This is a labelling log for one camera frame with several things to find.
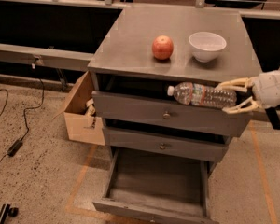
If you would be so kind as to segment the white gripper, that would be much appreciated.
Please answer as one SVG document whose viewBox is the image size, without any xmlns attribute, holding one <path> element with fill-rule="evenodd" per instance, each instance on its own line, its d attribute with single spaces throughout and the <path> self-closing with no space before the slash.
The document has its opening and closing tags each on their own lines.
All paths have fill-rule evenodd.
<svg viewBox="0 0 280 224">
<path fill-rule="evenodd" d="M 216 86 L 216 90 L 247 92 L 250 87 L 258 103 L 250 96 L 237 106 L 224 107 L 222 111 L 227 114 L 240 114 L 251 112 L 259 105 L 264 109 L 280 105 L 280 70 L 261 73 L 253 79 L 244 77 L 221 82 Z"/>
</svg>

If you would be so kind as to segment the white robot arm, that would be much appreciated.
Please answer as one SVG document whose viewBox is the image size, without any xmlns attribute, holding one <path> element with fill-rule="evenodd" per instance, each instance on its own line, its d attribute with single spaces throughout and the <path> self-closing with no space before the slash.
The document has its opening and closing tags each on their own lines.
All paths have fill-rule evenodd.
<svg viewBox="0 0 280 224">
<path fill-rule="evenodd" d="M 221 82 L 216 90 L 232 90 L 247 92 L 252 89 L 252 95 L 233 107 L 224 107 L 227 114 L 250 112 L 258 108 L 268 109 L 280 105 L 280 67 L 278 70 L 260 73 L 256 77 L 244 77 Z"/>
</svg>

